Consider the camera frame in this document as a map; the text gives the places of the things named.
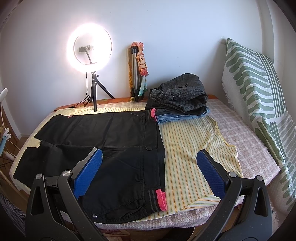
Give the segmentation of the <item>orange floral scarf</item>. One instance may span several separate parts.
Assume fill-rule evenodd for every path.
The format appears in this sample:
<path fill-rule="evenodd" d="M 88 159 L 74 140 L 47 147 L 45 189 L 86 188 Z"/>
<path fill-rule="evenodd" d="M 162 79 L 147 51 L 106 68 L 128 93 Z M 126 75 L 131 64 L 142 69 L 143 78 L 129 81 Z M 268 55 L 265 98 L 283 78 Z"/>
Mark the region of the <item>orange floral scarf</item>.
<path fill-rule="evenodd" d="M 138 53 L 137 53 L 137 66 L 138 66 L 138 73 L 139 73 L 139 94 L 141 98 L 144 97 L 144 93 L 147 91 L 147 76 L 149 75 L 147 70 L 147 64 L 144 58 L 144 44 L 142 42 L 133 42 L 131 46 L 137 45 Z"/>

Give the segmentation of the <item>folded silver tripod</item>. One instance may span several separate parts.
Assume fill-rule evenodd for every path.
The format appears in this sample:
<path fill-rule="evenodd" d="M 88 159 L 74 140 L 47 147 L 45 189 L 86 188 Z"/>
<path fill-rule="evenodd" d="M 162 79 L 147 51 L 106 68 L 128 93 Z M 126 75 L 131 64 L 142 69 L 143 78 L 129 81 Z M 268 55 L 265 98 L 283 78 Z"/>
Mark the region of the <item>folded silver tripod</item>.
<path fill-rule="evenodd" d="M 139 94 L 139 73 L 137 66 L 137 53 L 138 47 L 137 45 L 133 45 L 128 49 L 128 57 L 129 57 L 129 83 L 130 83 L 130 97 L 134 101 L 140 101 L 141 97 Z"/>

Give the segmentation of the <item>folded blue jeans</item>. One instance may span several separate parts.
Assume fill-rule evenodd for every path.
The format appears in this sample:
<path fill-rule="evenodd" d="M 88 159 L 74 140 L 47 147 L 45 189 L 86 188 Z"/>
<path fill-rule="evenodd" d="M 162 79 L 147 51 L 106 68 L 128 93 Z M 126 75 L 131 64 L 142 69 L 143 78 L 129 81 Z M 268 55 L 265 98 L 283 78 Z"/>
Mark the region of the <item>folded blue jeans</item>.
<path fill-rule="evenodd" d="M 158 109 L 155 111 L 158 124 L 168 123 L 172 121 L 192 120 L 195 118 L 201 118 L 203 116 L 206 116 L 208 113 L 210 113 L 210 109 L 208 107 L 206 107 L 206 109 L 202 111 L 201 115 L 177 113 L 165 109 Z"/>

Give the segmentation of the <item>yellow striped towel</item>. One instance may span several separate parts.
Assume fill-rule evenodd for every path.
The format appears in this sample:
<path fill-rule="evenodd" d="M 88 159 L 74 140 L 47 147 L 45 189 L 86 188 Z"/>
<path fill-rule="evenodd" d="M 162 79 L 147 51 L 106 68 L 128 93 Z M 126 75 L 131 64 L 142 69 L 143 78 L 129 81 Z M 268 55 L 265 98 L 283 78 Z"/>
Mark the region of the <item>yellow striped towel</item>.
<path fill-rule="evenodd" d="M 216 203 L 196 163 L 201 149 L 227 171 L 242 172 L 236 147 L 213 118 L 161 123 L 143 103 L 118 103 L 97 113 L 78 108 L 49 115 L 16 158 L 11 176 L 22 189 L 31 188 L 37 174 L 60 175 L 95 147 L 102 163 L 79 201 L 97 223 L 151 220 Z"/>

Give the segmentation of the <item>black folded garment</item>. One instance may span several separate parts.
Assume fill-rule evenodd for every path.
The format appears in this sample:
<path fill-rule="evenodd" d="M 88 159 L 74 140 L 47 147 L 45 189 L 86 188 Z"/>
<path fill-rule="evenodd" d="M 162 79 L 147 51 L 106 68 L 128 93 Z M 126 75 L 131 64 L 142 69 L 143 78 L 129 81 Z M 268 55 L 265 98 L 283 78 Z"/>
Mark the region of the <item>black folded garment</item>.
<path fill-rule="evenodd" d="M 173 96 L 165 95 L 165 93 L 159 89 L 151 89 L 149 92 L 149 98 L 145 106 L 146 110 L 150 109 L 165 109 L 177 113 L 183 113 L 181 108 L 174 101 Z"/>

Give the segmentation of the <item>black pants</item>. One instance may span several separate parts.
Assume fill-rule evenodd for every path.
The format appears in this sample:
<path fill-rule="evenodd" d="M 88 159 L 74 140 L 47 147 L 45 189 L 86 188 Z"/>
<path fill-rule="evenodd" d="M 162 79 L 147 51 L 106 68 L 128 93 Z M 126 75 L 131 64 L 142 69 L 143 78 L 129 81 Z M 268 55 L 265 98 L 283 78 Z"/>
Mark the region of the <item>black pants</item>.
<path fill-rule="evenodd" d="M 97 223 L 136 221 L 167 209 L 165 148 L 154 110 L 53 116 L 13 178 L 72 172 L 74 197 Z"/>

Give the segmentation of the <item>dark grey corduroy pants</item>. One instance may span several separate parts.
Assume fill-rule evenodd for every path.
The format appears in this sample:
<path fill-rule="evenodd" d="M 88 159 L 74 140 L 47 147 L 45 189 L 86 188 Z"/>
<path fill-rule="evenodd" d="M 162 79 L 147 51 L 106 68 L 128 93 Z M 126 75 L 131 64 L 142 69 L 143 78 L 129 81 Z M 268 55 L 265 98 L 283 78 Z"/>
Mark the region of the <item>dark grey corduroy pants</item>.
<path fill-rule="evenodd" d="M 165 95 L 173 96 L 174 101 L 185 114 L 201 115 L 207 107 L 208 94 L 197 75 L 182 74 L 157 88 Z"/>

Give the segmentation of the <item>black mini tripod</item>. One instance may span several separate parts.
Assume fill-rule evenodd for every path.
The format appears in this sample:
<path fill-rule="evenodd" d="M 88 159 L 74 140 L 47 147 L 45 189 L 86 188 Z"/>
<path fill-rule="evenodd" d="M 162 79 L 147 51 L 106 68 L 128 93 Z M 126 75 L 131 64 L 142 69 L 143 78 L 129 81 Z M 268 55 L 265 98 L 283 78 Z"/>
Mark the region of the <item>black mini tripod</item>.
<path fill-rule="evenodd" d="M 99 75 L 95 71 L 91 73 L 92 85 L 91 85 L 91 102 L 93 103 L 94 112 L 97 112 L 97 85 L 111 98 L 114 99 L 113 95 L 104 87 L 104 85 L 98 81 Z"/>

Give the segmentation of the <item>green striped pillow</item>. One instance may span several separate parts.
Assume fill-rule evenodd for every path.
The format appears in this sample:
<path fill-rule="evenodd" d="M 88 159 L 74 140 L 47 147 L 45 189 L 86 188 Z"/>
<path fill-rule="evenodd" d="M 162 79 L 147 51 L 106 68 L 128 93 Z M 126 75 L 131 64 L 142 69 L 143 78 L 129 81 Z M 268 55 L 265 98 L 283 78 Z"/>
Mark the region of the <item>green striped pillow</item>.
<path fill-rule="evenodd" d="M 228 38 L 222 85 L 230 104 L 280 168 L 271 193 L 278 211 L 288 214 L 295 205 L 295 122 L 272 61 Z"/>

